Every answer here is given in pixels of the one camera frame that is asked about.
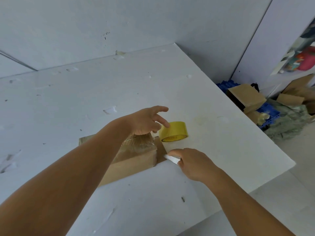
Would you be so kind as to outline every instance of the tape roll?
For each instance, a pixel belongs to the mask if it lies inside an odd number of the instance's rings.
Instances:
[[[162,126],[158,134],[162,142],[174,142],[188,137],[184,122],[170,122],[170,127]]]

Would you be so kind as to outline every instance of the white tabletop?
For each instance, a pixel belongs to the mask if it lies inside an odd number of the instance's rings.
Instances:
[[[167,151],[203,151],[246,192],[294,166],[175,44],[0,79],[0,96],[0,156],[22,150],[18,168],[0,174],[0,202],[80,137],[154,105],[187,125],[189,137]],[[68,235],[177,235],[219,210],[203,184],[165,161],[99,187]]]

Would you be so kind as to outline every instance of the hand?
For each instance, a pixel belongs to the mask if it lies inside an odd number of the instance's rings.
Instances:
[[[161,123],[164,127],[169,127],[168,121],[158,115],[159,112],[167,112],[168,107],[154,106],[144,108],[133,114],[125,116],[131,126],[131,133],[136,135],[147,134],[151,131],[157,133],[161,129]]]
[[[180,157],[177,163],[191,180],[205,183],[220,170],[206,154],[191,148],[174,149],[168,155]]]

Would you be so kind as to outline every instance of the forearm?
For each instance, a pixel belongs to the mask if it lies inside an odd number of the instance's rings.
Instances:
[[[124,120],[120,118],[109,123],[2,203],[2,233],[65,235],[131,133]]]
[[[237,236],[294,236],[223,170],[215,170],[204,183],[217,197]]]

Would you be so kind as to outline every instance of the person's left hand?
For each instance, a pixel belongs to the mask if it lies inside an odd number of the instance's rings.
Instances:
[[[164,127],[169,127],[168,121],[158,115],[159,112],[167,112],[168,107],[154,106],[144,108],[133,114],[125,116],[131,126],[131,133],[136,135],[147,134],[151,131],[157,133],[161,129],[161,123]]]

